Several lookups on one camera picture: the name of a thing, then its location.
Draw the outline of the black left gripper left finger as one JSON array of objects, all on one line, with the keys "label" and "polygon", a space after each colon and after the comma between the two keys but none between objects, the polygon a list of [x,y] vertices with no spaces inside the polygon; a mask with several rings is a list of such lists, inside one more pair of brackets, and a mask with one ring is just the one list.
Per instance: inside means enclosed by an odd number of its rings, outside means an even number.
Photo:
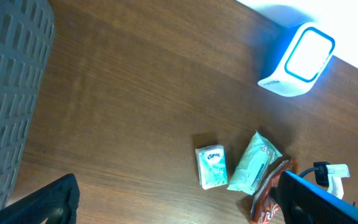
[{"label": "black left gripper left finger", "polygon": [[74,174],[67,174],[0,210],[0,224],[76,223],[80,190]]}]

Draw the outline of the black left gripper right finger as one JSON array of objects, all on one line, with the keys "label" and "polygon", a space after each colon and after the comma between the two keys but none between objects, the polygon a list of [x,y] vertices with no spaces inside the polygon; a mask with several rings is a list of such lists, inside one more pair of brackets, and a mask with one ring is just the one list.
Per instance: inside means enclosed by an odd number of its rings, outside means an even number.
[{"label": "black left gripper right finger", "polygon": [[285,223],[358,223],[358,208],[289,171],[279,178],[275,201]]}]

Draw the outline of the orange chocolate bar wrapper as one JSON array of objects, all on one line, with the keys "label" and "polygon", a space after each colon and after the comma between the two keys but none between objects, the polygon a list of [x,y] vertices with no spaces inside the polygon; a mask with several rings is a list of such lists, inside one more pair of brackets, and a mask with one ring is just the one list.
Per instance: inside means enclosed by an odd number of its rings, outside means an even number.
[{"label": "orange chocolate bar wrapper", "polygon": [[298,164],[295,158],[291,158],[282,161],[273,171],[271,171],[255,194],[250,212],[250,223],[266,224],[273,218],[280,206],[270,196],[270,191],[272,188],[277,187],[282,172],[291,171],[296,173],[297,170]]}]

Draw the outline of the teal wet wipes packet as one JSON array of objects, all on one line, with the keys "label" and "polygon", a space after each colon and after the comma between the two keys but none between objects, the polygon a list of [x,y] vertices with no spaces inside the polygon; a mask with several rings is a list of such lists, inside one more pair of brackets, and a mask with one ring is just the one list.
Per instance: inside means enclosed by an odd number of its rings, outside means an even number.
[{"label": "teal wet wipes packet", "polygon": [[235,168],[227,189],[253,195],[259,189],[269,166],[282,156],[267,138],[256,132]]}]

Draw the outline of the small teal tissue pack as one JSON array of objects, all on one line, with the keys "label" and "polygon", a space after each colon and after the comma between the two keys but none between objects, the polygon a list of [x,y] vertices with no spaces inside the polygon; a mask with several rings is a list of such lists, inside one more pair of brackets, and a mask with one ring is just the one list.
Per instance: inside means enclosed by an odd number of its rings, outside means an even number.
[{"label": "small teal tissue pack", "polygon": [[200,185],[204,190],[228,184],[224,146],[195,149]]}]

